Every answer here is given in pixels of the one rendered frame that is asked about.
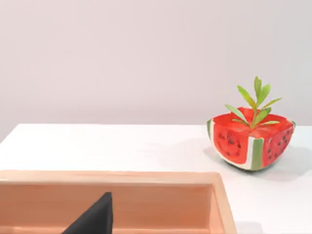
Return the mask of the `watermelon plant pot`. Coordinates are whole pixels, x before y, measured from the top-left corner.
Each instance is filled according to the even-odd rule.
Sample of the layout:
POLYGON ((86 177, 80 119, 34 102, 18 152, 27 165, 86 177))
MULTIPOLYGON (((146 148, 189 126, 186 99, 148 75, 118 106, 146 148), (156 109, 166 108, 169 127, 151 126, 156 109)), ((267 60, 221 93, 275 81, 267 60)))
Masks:
POLYGON ((245 171, 260 171, 271 166, 285 152, 296 128, 286 117, 271 113, 264 100, 270 93, 269 84, 254 78, 255 98, 242 86, 238 91, 248 107, 226 105, 228 113, 207 120, 207 133, 212 147, 225 162, 245 171))

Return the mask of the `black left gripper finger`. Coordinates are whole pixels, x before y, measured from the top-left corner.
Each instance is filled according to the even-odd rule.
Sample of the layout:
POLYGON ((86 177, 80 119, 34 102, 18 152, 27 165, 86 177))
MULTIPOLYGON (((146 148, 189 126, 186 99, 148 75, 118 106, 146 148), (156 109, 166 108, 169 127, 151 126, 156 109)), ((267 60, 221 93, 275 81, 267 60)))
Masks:
POLYGON ((76 219, 63 234, 112 234, 113 200, 112 193, 106 192, 76 219))

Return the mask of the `shallow salmon-coloured box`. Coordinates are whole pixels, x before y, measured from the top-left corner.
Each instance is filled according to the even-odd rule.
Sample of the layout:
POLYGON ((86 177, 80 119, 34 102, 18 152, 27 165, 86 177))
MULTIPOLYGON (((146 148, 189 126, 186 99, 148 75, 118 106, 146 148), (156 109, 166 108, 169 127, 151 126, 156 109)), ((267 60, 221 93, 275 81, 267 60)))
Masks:
POLYGON ((100 197, 112 234, 237 234, 219 173, 0 171, 0 234, 61 234, 100 197))

